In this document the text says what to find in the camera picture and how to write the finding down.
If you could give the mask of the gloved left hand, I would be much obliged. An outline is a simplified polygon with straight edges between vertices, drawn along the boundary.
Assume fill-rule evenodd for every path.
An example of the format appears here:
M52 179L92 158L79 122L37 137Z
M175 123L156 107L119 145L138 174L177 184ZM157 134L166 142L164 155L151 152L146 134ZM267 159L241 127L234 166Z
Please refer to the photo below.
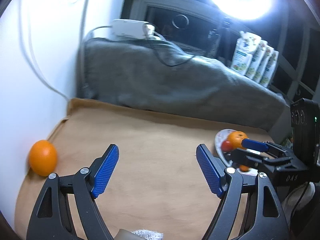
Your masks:
M114 240L162 240L163 233L140 229L133 232L120 229Z

